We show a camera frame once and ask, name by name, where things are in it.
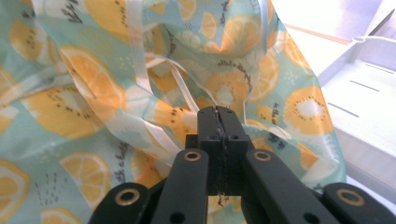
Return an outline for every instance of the lemon slice print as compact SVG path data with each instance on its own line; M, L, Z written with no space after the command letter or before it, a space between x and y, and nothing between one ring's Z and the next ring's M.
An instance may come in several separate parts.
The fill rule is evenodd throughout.
M178 141L184 145L186 134L195 134L197 132L193 116L186 109L175 108L164 101L158 101L154 109L153 120L172 130Z
M106 66L83 49L61 47L67 69L95 114L104 122L125 108L125 90Z
M249 15L236 15L225 22L221 47L213 41L204 44L210 53L242 54L260 42L260 20Z
M268 52L259 61L259 77L249 101L256 102L265 99L276 87L279 80L279 68L274 54Z
M309 168L311 168L311 166L319 159L319 157L302 143L298 143L297 148L301 150L301 165L305 168L305 170L309 170Z
M78 151L60 161L72 176L87 204L94 209L110 189L110 172L106 162L96 153Z
M166 44L163 38L163 32L159 26L153 27L151 30L144 33L145 50L147 53L164 55Z
M218 29L219 21L216 18L216 15L206 11L204 13L204 17L202 18L201 29L199 32L207 38L213 39L215 38Z
M205 88L217 105L228 107L237 115L243 113L248 83L239 71L217 73L206 81Z
M0 223L6 223L26 198L29 175L12 162L0 160L0 183Z
M9 39L12 47L26 60L36 61L43 49L43 42L37 39L36 28L15 20L9 30Z
M57 207L41 211L41 224L81 224L81 221L67 209Z
M100 27L129 45L125 0L85 0L85 6Z
M288 32L285 32L284 34L283 48L285 50L286 56L291 60L292 63L304 69L311 69L308 62L305 60L304 55L300 52L296 43Z
M177 0L178 9L183 21L191 20L197 11L196 0Z
M269 123L277 125L279 123L279 115L274 113L273 109L268 105L258 105L256 116L260 119L264 119Z
M163 15L166 10L166 4L165 2L156 3L149 7L149 9L159 15Z
M177 83L172 72L165 64L160 64L148 69L148 76L162 92L172 91L177 87Z
M285 103L283 119L301 133L332 132L332 120L318 86L309 86L292 92Z
M60 61L55 44L38 23L31 27L15 20L9 30L9 40L15 51L26 60L43 64Z
M134 175L134 182L142 184L146 186L146 188L151 188L163 180L163 177L156 167L155 159L140 149L134 151L130 166Z
M263 124L261 122L258 122L255 119L246 119L245 123L247 125L250 125L250 126L253 126L253 127L256 127L256 128L259 128L259 129L268 130L268 126L267 125L265 125L265 124Z
M75 87L42 91L28 97L24 104L44 129L62 137L78 139L103 127Z

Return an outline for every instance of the fabric bag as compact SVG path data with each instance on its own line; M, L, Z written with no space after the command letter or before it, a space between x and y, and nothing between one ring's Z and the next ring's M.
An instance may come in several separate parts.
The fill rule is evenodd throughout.
M118 184L166 178L211 105L309 188L346 179L317 78L269 0L0 0L0 14L0 223L87 223ZM244 221L237 197L208 212Z

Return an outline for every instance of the white surface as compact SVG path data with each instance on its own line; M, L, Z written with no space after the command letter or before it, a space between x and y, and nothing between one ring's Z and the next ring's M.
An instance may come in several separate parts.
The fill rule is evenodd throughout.
M346 64L322 90L335 127L396 157L394 87L394 73L355 61Z
M393 0L273 0L286 24L340 39L368 35L393 10Z
M329 75L330 74L335 74L338 72L339 68L344 68L344 72L347 73L348 69L354 70L354 69L361 69L361 66L365 68L364 63L362 61L354 61L350 60L352 55L345 55L345 52L348 51L350 46L343 45L337 42L333 42L331 40L325 39L318 37L316 35L310 35L305 32L289 29L289 32L291 36L293 37L294 41L302 51L303 55L305 56L306 60L308 63L311 65L312 69L314 72L318 75L321 74L323 71L326 71ZM394 64L393 66L396 66L396 55L393 55L396 53L396 49L390 49L390 52L387 53L387 45L382 45L381 43L374 43L375 48L372 50L371 55L372 60L376 60L378 58L381 58L381 55L383 57L386 57L386 62L382 61L382 65L386 66L386 70L389 70L389 68ZM329 69L328 66L333 63L334 61L340 61L339 62L339 67L332 69ZM356 63L354 64L355 67L351 68L347 66L347 62L353 62ZM374 76L377 74L377 71L373 67L367 67L368 70L368 77L369 76ZM391 74L385 74L382 76L382 78L375 78L375 87L382 90L386 89L389 91L389 95L385 96L385 98L382 101L385 101L386 98L391 98L391 97L396 97L396 94L394 93L394 90L396 87L396 84L394 83L394 79L396 75L391 75ZM326 84L327 82L331 82L332 77L319 77L319 81L321 82L321 85ZM356 83L347 83L347 85L357 85ZM368 119L368 122L371 122L376 126L377 129L380 130L382 134L377 134L378 137L376 138L376 145L371 144L370 142L372 140L371 137L368 137L364 140L361 140L357 138L356 136L353 136L351 133L356 133L356 132L361 132L364 133L367 131L367 129L362 128L362 126L359 125L354 120L350 120L347 118L339 118L340 116L334 115L334 110L330 109L331 116L332 116L332 121L334 123L338 123L339 126L343 125L343 122L349 125L349 130L351 133L345 133L344 131L341 131L336 128L336 133L338 136L338 140L340 142L340 146L343 150L344 157L349 164L351 164L355 169L350 172L348 172L350 175L356 175L356 178L359 179L361 183L363 183L365 186L370 186L372 189L367 189L365 186L362 184L354 181L351 178L348 178L348 182L352 184L356 184L358 187L367 190L368 192L371 193L373 197L378 199L381 203L383 203L385 206L387 206L394 214L395 212L395 204L396 202L396 191L395 187L391 188L390 186L394 185L396 186L396 158L390 156L388 153L384 153L383 150L380 150L379 148L386 148L384 145L387 143L387 141L382 141L380 138L387 135L388 137L390 136L390 141L394 141L395 137L391 137L394 133L392 132L383 132L381 130L381 127L378 127L375 124L376 120L383 119L381 116L381 113L378 108L378 110L369 110L371 111L370 113L368 111L364 111L364 101L353 101L351 100L351 97L348 97L348 95L358 95L361 96L361 94L357 94L356 92L352 91L352 89L348 89L348 87L340 88L333 86L335 93L332 95L332 100L335 100L334 102L341 101L343 104L348 105L348 101L351 101L351 106L355 106L362 111L360 113L361 116L366 116ZM330 102L330 97L327 96L327 93L324 92L324 96L327 102ZM372 104L373 107L378 107L378 101L373 99L373 97L368 97L368 99L372 98ZM393 107L396 107L396 104L388 103L385 104L385 106L392 107L391 110L394 110ZM390 118L389 120L394 121L396 120L396 113L387 113L386 115Z

